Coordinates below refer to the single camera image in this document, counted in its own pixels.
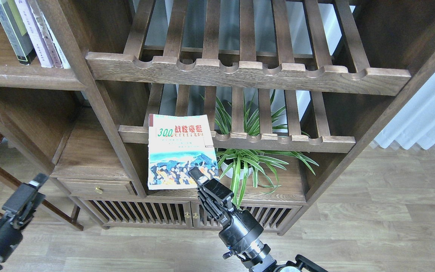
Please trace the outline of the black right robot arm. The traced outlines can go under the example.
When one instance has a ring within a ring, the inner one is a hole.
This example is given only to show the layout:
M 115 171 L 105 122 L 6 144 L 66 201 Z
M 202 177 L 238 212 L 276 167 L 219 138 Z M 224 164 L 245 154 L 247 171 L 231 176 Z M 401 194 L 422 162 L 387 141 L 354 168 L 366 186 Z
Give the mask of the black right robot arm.
M 217 179 L 207 179 L 198 167 L 190 169 L 189 175 L 198 184 L 198 198 L 207 215 L 223 227 L 219 237 L 228 248 L 224 259 L 236 255 L 250 272 L 325 271 L 302 255 L 297 255 L 295 261 L 278 264 L 270 247 L 259 239 L 264 228 L 248 210 L 240 210 L 232 203 L 233 192 Z

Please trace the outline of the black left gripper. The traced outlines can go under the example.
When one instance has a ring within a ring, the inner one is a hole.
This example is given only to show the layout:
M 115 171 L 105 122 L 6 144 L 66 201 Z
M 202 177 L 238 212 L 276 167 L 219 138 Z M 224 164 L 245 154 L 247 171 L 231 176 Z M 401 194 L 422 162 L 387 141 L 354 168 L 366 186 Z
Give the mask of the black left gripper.
M 48 178 L 40 173 L 29 184 L 21 184 L 2 206 L 5 214 L 0 219 L 0 264 L 7 261 L 22 241 L 21 227 L 29 224 L 36 209 L 45 199 L 46 196 L 39 193 L 39 189 Z

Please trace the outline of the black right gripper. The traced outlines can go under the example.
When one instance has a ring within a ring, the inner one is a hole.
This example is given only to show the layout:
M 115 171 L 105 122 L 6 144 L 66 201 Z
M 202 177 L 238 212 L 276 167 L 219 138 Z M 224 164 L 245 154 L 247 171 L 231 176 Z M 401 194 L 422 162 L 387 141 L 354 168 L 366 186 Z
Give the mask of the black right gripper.
M 232 252 L 259 252 L 263 227 L 249 211 L 238 209 L 232 202 L 233 192 L 216 179 L 209 179 L 198 167 L 188 172 L 198 184 L 198 198 L 207 215 L 217 220 L 222 231 L 219 237 Z

